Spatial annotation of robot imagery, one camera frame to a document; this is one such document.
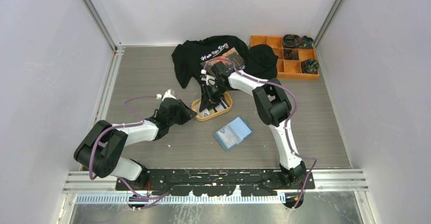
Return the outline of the yellow oval tray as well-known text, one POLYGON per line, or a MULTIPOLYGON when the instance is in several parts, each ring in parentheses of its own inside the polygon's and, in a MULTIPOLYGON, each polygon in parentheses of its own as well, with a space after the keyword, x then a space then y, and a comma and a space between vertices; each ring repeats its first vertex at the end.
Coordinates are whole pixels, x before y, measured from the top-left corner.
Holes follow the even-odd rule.
POLYGON ((200 121, 200 122, 208 121, 208 120, 213 119, 215 117, 218 117, 218 116, 221 116, 223 114, 226 114, 227 112, 229 112, 231 110, 232 105, 233 105, 232 98, 230 97, 230 95, 227 92, 225 92, 224 93, 224 97, 222 98, 222 102, 221 103, 228 104, 229 108, 226 109, 226 110, 224 110, 224 111, 222 111, 222 112, 218 112, 218 113, 214 112, 214 108, 213 108, 213 109, 211 109, 211 111, 212 111, 212 115, 211 116, 209 116, 207 118, 200 118, 199 117, 200 102, 201 102, 201 100, 197 99, 197 100, 193 101, 193 103, 192 103, 192 110, 197 113, 197 116, 195 117, 195 119, 197 121, 200 121))

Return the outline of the blue leather card holder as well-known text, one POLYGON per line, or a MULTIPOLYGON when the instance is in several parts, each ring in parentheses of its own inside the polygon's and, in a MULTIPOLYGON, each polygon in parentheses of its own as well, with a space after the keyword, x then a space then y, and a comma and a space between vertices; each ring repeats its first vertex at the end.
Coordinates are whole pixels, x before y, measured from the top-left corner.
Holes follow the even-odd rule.
POLYGON ((230 151, 239 143, 253 134, 253 129, 242 117, 237 117, 221 129, 213 133, 213 136, 226 151, 230 151))

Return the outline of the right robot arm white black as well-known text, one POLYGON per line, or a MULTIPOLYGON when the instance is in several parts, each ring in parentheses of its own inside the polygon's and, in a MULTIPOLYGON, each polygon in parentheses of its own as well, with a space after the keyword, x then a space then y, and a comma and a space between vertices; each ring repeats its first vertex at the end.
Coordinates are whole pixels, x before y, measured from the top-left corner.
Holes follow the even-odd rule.
POLYGON ((201 102, 199 111, 211 110, 222 102, 228 90, 240 90, 254 99, 260 120, 267 125, 278 148, 281 179, 285 187, 294 189, 309 178, 303 158, 298 154, 290 128, 292 105, 278 79, 260 79, 218 61, 211 72, 201 70, 201 102))

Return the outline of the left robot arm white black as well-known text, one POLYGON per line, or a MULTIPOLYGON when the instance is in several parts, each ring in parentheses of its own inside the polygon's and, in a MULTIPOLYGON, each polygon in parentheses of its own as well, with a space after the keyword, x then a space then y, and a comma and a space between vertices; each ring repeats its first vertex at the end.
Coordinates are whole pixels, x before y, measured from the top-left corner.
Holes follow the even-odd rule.
POLYGON ((151 117, 128 124, 99 120, 76 148, 73 158, 89 171, 92 180, 115 176, 126 186, 144 189, 149 182, 148 169, 139 162, 122 157, 126 146, 155 141, 165 136, 171 126, 183 125, 197 113, 182 100, 164 99, 151 117))

